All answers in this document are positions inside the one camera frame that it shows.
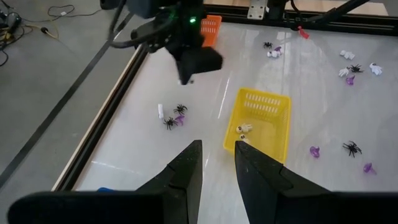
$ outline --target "toy spider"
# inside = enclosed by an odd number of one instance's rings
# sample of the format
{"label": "toy spider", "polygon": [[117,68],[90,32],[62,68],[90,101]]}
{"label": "toy spider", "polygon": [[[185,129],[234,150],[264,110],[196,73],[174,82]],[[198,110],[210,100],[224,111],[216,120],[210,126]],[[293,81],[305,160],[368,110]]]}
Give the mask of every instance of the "toy spider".
{"label": "toy spider", "polygon": [[362,154],[362,150],[353,141],[350,141],[349,144],[343,143],[343,148],[348,149],[349,150],[348,156],[350,156],[352,153],[354,158],[357,152],[360,152]]}
{"label": "toy spider", "polygon": [[177,105],[177,109],[174,109],[174,113],[184,114],[184,111],[188,110],[188,108],[184,105]]}
{"label": "toy spider", "polygon": [[351,71],[353,72],[353,73],[361,73],[361,72],[363,72],[363,70],[361,70],[361,66],[360,65],[351,65],[350,66],[350,68],[349,69],[351,69]]}
{"label": "toy spider", "polygon": [[262,46],[264,48],[268,47],[269,49],[272,48],[272,43],[271,42],[264,42],[264,45]]}
{"label": "toy spider", "polygon": [[167,130],[171,130],[173,125],[178,126],[178,123],[171,117],[168,120],[164,119],[164,124],[166,124]]}

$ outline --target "purple plastic toy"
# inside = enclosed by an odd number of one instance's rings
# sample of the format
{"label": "purple plastic toy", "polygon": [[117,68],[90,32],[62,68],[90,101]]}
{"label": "purple plastic toy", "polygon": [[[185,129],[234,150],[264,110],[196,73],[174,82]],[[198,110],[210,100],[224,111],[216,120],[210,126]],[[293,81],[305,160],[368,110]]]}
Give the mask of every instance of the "purple plastic toy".
{"label": "purple plastic toy", "polygon": [[180,115],[180,116],[176,117],[175,120],[178,121],[181,124],[181,126],[183,126],[184,125],[184,118],[185,118],[184,115]]}
{"label": "purple plastic toy", "polygon": [[319,147],[311,146],[310,152],[313,157],[319,158]]}
{"label": "purple plastic toy", "polygon": [[365,173],[372,172],[373,174],[377,174],[376,171],[372,168],[371,162],[365,164],[365,166],[363,167],[363,172],[365,172]]}
{"label": "purple plastic toy", "polygon": [[353,77],[346,78],[346,83],[349,85],[354,85],[354,78],[355,78],[355,75]]}
{"label": "purple plastic toy", "polygon": [[279,52],[280,52],[281,48],[282,48],[282,47],[281,47],[281,46],[279,46],[279,47],[276,47],[274,50],[275,50],[275,51],[279,51]]}

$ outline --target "plastic basket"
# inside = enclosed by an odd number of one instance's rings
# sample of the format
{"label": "plastic basket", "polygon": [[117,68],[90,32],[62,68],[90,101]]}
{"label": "plastic basket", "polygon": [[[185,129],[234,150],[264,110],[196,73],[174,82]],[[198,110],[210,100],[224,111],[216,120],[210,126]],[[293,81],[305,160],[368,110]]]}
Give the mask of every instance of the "plastic basket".
{"label": "plastic basket", "polygon": [[221,16],[209,15],[206,19],[201,20],[201,34],[205,36],[203,47],[214,47],[216,45],[221,20]]}
{"label": "plastic basket", "polygon": [[[229,118],[224,148],[234,153],[235,141],[244,134],[250,145],[284,163],[289,144],[290,98],[274,93],[241,88]],[[251,124],[248,133],[237,133],[242,124]]]}

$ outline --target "yellow basket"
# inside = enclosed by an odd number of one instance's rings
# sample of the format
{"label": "yellow basket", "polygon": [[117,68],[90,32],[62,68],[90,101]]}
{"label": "yellow basket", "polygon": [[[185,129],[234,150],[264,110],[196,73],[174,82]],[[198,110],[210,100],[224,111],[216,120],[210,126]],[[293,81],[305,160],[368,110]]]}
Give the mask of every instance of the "yellow basket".
{"label": "yellow basket", "polygon": [[224,148],[234,153],[235,141],[241,135],[236,128],[244,123],[251,124],[252,130],[244,133],[250,145],[284,163],[289,145],[290,112],[288,96],[241,88],[229,118]]}

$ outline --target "white table surface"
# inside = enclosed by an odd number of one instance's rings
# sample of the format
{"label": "white table surface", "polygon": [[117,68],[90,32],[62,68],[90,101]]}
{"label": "white table surface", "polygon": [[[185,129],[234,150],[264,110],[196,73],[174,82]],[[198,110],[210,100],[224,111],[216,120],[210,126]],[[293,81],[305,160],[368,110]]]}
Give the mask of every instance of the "white table surface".
{"label": "white table surface", "polygon": [[[76,190],[134,190],[159,173],[193,140],[203,141],[203,187],[199,223],[248,223],[233,155],[223,138],[238,89],[256,88],[292,99],[290,144],[285,166],[329,189],[398,190],[398,39],[372,35],[307,31],[305,40],[290,29],[225,24],[217,50],[223,69],[197,74],[180,86],[171,55],[162,49],[147,57],[119,105]],[[281,58],[267,58],[263,42],[281,45]],[[341,50],[356,54],[353,61]],[[384,68],[380,77],[369,64]],[[360,64],[364,73],[353,86],[340,69]],[[166,130],[157,116],[181,103],[185,123]],[[352,140],[363,154],[355,158],[341,147]],[[309,154],[320,146],[320,158]],[[365,174],[372,162],[377,175]]]}

